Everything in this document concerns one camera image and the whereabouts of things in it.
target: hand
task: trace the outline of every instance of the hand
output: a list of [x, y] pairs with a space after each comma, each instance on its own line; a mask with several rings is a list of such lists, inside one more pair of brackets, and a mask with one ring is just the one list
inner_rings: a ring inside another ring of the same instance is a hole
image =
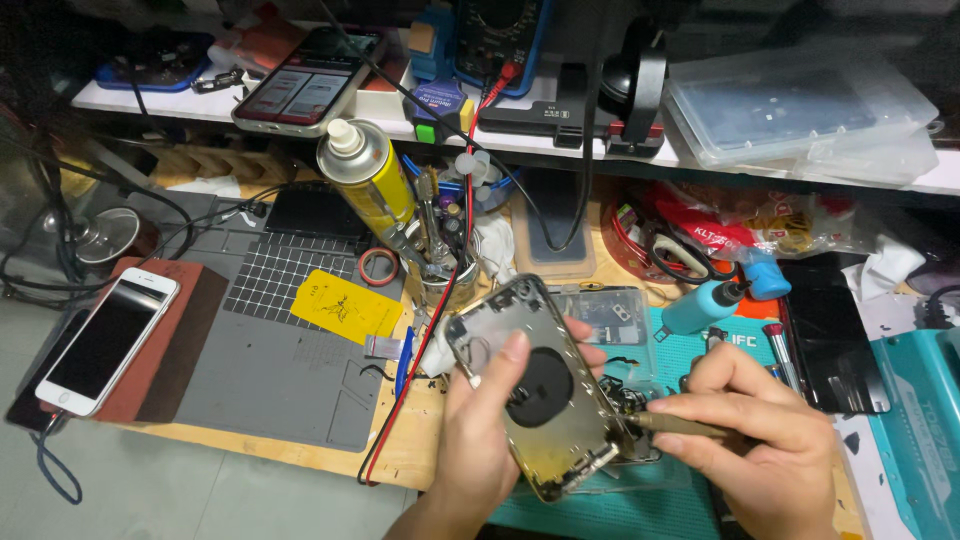
[[836, 538], [833, 529], [833, 427], [749, 355], [721, 343], [690, 372], [689, 393], [648, 405], [734, 428], [761, 441], [743, 456], [696, 435], [657, 433], [654, 445], [723, 490], [733, 515], [757, 540]]
[[[577, 341], [592, 333], [587, 323], [569, 317], [564, 321]], [[607, 354], [584, 343], [578, 347], [593, 375], [602, 375]], [[503, 408], [523, 376], [529, 356], [530, 339], [523, 331], [514, 331], [487, 365], [475, 391], [463, 372], [454, 370], [446, 393], [437, 475], [429, 491], [397, 520], [388, 537], [415, 537], [421, 521], [417, 516], [422, 513], [424, 519], [429, 515], [433, 521], [429, 529], [419, 530], [422, 536], [418, 538], [473, 538], [507, 498], [520, 469], [507, 446]]]

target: floor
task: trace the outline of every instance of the floor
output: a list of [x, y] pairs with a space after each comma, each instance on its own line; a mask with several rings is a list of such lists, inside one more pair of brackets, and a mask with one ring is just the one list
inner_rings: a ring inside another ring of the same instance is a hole
[[[59, 314], [0, 300], [6, 410]], [[0, 423], [0, 536], [12, 540], [380, 538], [417, 492], [72, 420], [48, 447], [77, 476], [71, 506], [37, 469], [27, 433]]]

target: teal repair mat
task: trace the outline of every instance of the teal repair mat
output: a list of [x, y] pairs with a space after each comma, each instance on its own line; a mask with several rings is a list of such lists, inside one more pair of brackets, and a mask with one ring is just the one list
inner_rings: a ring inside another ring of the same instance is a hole
[[[651, 308], [651, 326], [660, 328], [660, 308]], [[729, 333], [727, 340], [750, 353], [763, 365], [775, 363], [762, 328], [770, 321], [729, 317], [717, 323]], [[632, 346], [601, 346], [608, 356], [631, 358]], [[655, 379], [663, 387], [679, 390], [677, 380], [690, 371], [690, 360], [705, 352], [700, 334], [671, 335], [657, 344]], [[622, 367], [608, 364], [619, 377]], [[660, 463], [644, 467], [660, 467]], [[488, 520], [504, 527], [522, 528], [585, 540], [610, 538], [718, 539], [707, 480], [692, 472], [684, 488], [621, 491], [603, 495], [570, 495], [555, 504], [541, 503], [518, 488]]]

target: white cloth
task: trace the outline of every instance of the white cloth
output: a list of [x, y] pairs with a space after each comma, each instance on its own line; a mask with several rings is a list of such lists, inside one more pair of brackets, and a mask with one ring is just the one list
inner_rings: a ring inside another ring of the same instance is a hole
[[926, 259], [917, 250], [880, 234], [876, 250], [863, 264], [844, 268], [847, 286], [859, 302], [877, 298], [897, 288], [910, 272], [920, 268]]
[[240, 198], [240, 184], [235, 176], [218, 176], [214, 178], [198, 178], [187, 184], [167, 187], [171, 191], [187, 191], [189, 193], [209, 193], [218, 197]]
[[473, 229], [480, 235], [480, 259], [487, 276], [505, 283], [516, 276], [514, 268], [514, 230], [499, 212], [473, 218]]
[[444, 315], [437, 322], [437, 328], [434, 329], [436, 335], [430, 340], [423, 351], [423, 358], [420, 359], [420, 369], [427, 377], [437, 377], [441, 373], [453, 373], [453, 368], [457, 364], [457, 358], [453, 355], [453, 349], [446, 342], [444, 329], [446, 322], [450, 320], [449, 315]]

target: precision screwdriver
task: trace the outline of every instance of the precision screwdriver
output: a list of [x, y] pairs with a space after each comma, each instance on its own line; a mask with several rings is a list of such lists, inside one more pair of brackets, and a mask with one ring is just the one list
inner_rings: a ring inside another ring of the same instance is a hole
[[684, 435], [703, 435], [706, 437], [726, 438], [736, 433], [735, 430], [718, 428], [710, 424], [685, 420], [679, 416], [661, 412], [636, 412], [634, 414], [618, 415], [621, 419], [636, 424], [645, 430], [680, 433]]

